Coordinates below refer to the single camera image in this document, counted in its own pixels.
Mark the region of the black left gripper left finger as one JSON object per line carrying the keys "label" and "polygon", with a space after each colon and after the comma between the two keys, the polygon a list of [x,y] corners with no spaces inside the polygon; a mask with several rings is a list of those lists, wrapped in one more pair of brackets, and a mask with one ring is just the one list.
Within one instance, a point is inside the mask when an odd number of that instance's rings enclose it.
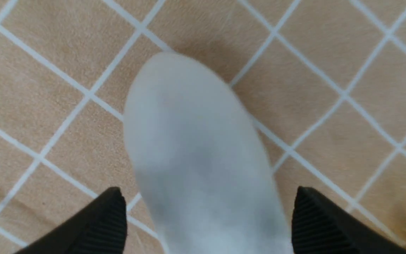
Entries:
{"label": "black left gripper left finger", "polygon": [[128,236],[126,201],[110,187],[19,254],[122,254]]}

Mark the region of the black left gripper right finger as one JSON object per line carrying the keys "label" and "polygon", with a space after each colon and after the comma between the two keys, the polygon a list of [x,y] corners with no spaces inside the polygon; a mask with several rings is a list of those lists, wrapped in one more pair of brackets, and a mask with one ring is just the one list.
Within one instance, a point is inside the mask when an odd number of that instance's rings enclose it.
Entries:
{"label": "black left gripper right finger", "polygon": [[296,254],[406,254],[312,187],[297,189],[291,239]]}

